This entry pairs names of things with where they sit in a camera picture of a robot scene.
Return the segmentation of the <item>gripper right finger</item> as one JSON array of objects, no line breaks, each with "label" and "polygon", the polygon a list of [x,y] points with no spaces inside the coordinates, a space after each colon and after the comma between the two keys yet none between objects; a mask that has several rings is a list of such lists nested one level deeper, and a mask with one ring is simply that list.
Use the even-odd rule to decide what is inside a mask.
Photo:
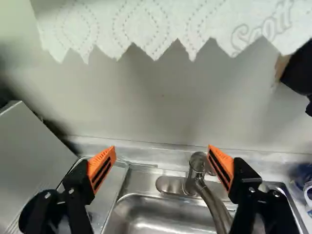
[{"label": "gripper right finger", "polygon": [[297,234],[299,228],[287,197],[277,190],[260,189],[262,177],[242,158],[231,157],[208,145],[207,159],[237,210],[232,234],[251,234],[260,215],[266,234]]}]

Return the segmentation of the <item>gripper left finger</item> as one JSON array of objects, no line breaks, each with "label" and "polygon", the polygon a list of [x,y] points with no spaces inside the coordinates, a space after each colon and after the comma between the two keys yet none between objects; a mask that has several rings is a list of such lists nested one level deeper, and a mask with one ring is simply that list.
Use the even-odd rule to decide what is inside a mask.
[{"label": "gripper left finger", "polygon": [[86,206],[95,199],[116,159],[116,149],[110,146],[81,160],[63,178],[62,192],[43,190],[27,202],[19,216],[19,230],[23,234],[55,234],[66,216],[72,234],[92,234]]}]

